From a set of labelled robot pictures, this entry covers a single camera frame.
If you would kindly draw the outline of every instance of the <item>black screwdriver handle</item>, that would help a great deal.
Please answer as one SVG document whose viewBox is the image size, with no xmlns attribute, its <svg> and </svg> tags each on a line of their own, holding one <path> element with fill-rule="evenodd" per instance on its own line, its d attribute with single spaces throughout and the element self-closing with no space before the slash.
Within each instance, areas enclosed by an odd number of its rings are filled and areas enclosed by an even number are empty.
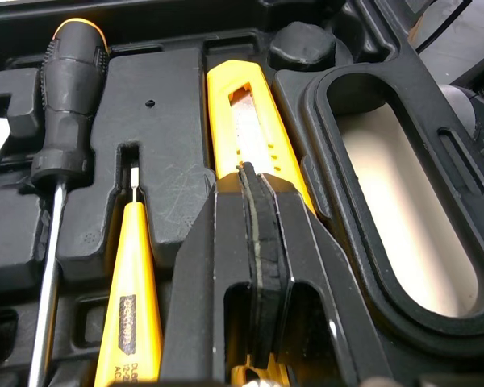
<svg viewBox="0 0 484 387">
<path fill-rule="evenodd" d="M 41 72 L 45 140 L 31 171 L 38 187 L 90 182 L 94 163 L 90 132 L 106 80 L 107 60 L 102 32 L 84 19 L 61 24 L 48 45 Z"/>
</svg>

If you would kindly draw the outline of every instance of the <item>flathead screwdriver tip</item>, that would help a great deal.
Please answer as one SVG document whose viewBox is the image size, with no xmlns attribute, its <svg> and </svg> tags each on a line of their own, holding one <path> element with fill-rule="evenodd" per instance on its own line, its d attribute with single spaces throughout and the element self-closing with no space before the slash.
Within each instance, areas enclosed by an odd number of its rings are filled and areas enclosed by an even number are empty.
<svg viewBox="0 0 484 387">
<path fill-rule="evenodd" d="M 132 201 L 136 202 L 136 191 L 140 187 L 140 168 L 131 168 L 131 189 L 132 189 Z"/>
</svg>

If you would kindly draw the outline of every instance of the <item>yellow utility knife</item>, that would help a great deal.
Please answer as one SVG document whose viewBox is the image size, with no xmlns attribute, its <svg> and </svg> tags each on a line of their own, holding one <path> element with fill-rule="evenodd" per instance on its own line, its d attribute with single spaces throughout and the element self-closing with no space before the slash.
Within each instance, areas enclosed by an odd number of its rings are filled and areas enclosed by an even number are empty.
<svg viewBox="0 0 484 387">
<path fill-rule="evenodd" d="M 261 68 L 256 63 L 229 60 L 207 74 L 208 110 L 217 178 L 237 173 L 250 162 L 256 173 L 268 173 L 294 184 L 315 213 L 298 160 Z M 244 385 L 248 374 L 288 386 L 286 366 L 271 354 L 267 369 L 246 365 L 232 369 L 232 384 Z"/>
</svg>

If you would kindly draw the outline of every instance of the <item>tool slot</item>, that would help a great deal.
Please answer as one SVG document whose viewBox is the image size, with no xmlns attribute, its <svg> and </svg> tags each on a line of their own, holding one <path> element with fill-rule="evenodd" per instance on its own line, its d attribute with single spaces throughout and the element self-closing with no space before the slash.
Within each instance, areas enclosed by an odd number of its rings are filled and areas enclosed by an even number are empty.
<svg viewBox="0 0 484 387">
<path fill-rule="evenodd" d="M 400 285 L 428 310 L 466 315 L 477 276 L 394 112 L 387 106 L 338 123 Z"/>
</svg>

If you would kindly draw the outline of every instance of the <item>voltage tester screwdriver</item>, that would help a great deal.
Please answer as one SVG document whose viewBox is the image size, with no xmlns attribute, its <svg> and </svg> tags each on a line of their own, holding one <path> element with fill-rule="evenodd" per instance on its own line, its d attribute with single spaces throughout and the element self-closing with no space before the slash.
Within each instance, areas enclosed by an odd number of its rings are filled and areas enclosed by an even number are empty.
<svg viewBox="0 0 484 387">
<path fill-rule="evenodd" d="M 119 249 L 98 356 L 95 387 L 115 381 L 156 381 L 162 333 L 139 168 L 131 170 L 132 202 L 123 211 Z"/>
<path fill-rule="evenodd" d="M 89 184 L 90 131 L 106 78 L 104 34 L 84 19 L 69 19 L 48 45 L 41 73 L 45 141 L 32 162 L 31 179 L 55 192 L 41 285 L 29 387 L 44 387 L 52 352 L 59 268 L 56 247 L 68 189 Z"/>
</svg>

